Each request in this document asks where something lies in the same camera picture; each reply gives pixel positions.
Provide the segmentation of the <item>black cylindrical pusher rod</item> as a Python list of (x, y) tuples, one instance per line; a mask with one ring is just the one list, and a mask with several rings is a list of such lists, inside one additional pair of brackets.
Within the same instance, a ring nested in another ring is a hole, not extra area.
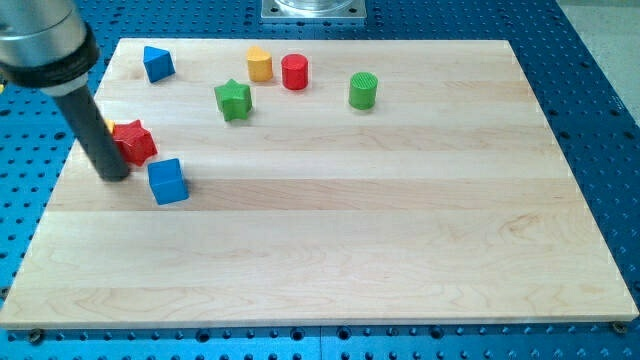
[(54, 97), (54, 102), (99, 177), (109, 182), (124, 180), (130, 173), (129, 167), (89, 88), (83, 85), (66, 95)]

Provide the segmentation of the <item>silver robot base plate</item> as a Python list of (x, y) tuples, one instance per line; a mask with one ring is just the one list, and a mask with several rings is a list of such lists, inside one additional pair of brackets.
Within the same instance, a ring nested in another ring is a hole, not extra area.
[(269, 20), (364, 19), (365, 0), (262, 0), (261, 17)]

